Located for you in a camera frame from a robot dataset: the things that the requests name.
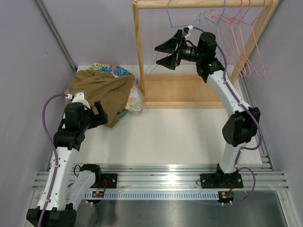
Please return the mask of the yellow lemon print skirt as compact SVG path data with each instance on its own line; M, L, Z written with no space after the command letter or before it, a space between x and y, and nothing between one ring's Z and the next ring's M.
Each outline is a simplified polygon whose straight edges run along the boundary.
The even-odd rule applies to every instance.
M95 62L91 66L89 66L87 69L101 71L101 72L111 72L112 65Z

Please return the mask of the blue floral skirt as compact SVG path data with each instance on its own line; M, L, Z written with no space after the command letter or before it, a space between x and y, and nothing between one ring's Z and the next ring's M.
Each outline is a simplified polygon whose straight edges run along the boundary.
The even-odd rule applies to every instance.
M128 70L116 65L107 65L106 67L103 68L103 71L111 72L117 77L131 74Z

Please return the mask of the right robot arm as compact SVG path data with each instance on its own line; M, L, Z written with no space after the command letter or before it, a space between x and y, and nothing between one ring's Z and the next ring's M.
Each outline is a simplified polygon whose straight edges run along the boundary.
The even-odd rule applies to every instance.
M201 174L200 182L203 189L240 189L243 188L238 161L243 149L256 136L260 110L245 102L227 77L226 63L216 57L216 50L221 50L216 36L210 32L202 32L197 45L188 41L191 28L178 30L173 37L156 46L157 52L167 56L156 63L167 69L174 70L182 60L194 62L196 71L202 80L218 95L228 116L222 128L226 142L223 157L212 174Z

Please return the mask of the blue wire hanger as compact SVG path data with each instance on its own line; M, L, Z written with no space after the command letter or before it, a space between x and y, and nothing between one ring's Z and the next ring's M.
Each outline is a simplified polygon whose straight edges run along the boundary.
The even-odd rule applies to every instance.
M182 27L182 26L175 26L172 22L170 12L169 12L169 7L170 7L171 2L172 2L172 0L169 0L168 3L167 3L167 6L166 6L167 17L168 17L168 20L169 20L169 30L167 31L166 37L163 41L167 41L169 39L169 35L170 35L171 31L174 28L181 28ZM158 60L159 54L160 54L160 51L157 51L157 54L155 55L154 61L145 70L145 73L146 73L147 76L149 76L158 67L158 64L156 64L156 61Z
M219 14L218 19L212 19L211 13L210 11L201 11L199 13L199 16L192 22L192 26L195 25L195 23L201 24L202 23L202 19L204 19L206 22L210 22L211 24L216 26L217 29L217 35L218 35L218 41L219 41L219 45L221 46L221 39L220 39L220 32L219 32L219 24L222 21L222 17L223 14L225 13L227 7L227 1L224 0L224 7L222 12Z

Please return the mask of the brown pleated skirt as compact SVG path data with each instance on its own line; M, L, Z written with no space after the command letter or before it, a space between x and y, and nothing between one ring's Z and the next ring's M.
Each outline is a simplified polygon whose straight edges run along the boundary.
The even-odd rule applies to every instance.
M94 113L97 110L93 105L99 101L108 118L105 126L113 128L121 119L118 114L126 107L134 79L133 74L115 77L111 72L80 70L75 74L68 91L73 95L83 91Z

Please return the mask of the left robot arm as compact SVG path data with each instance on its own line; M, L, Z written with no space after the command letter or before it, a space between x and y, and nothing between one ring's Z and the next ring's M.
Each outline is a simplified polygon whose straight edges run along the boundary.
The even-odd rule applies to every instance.
M70 103L64 110L53 143L53 160L43 195L36 208L27 211L27 220L35 227L72 227L75 225L78 206L92 187L105 185L101 168L96 164L80 167L77 179L69 184L71 168L79 153L88 129L108 122L100 102L91 107L81 102Z

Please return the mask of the pastel floral skirt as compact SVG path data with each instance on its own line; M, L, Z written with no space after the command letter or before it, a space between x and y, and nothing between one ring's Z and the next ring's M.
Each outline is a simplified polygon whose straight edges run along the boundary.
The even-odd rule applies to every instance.
M134 80L125 109L135 114L143 111L143 95L138 86L138 79Z

